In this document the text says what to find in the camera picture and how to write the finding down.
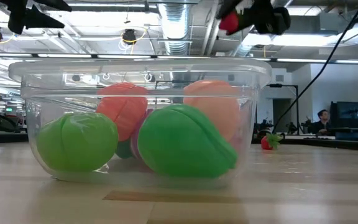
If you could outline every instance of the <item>clear plastic container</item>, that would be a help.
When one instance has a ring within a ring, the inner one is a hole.
[[[271,67],[246,58],[20,62],[31,150],[60,180],[220,187],[244,168]]]

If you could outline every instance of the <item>table surface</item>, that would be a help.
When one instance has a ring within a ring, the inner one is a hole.
[[[252,147],[244,173],[230,187],[189,191],[58,181],[38,165],[28,143],[0,144],[0,223],[358,224],[358,151],[280,146],[263,152]],[[240,202],[103,200],[111,192]]]

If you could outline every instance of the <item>person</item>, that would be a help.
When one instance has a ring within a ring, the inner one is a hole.
[[[320,121],[312,124],[311,132],[317,135],[328,135],[328,129],[331,128],[329,123],[329,112],[327,110],[321,110],[317,115]]]

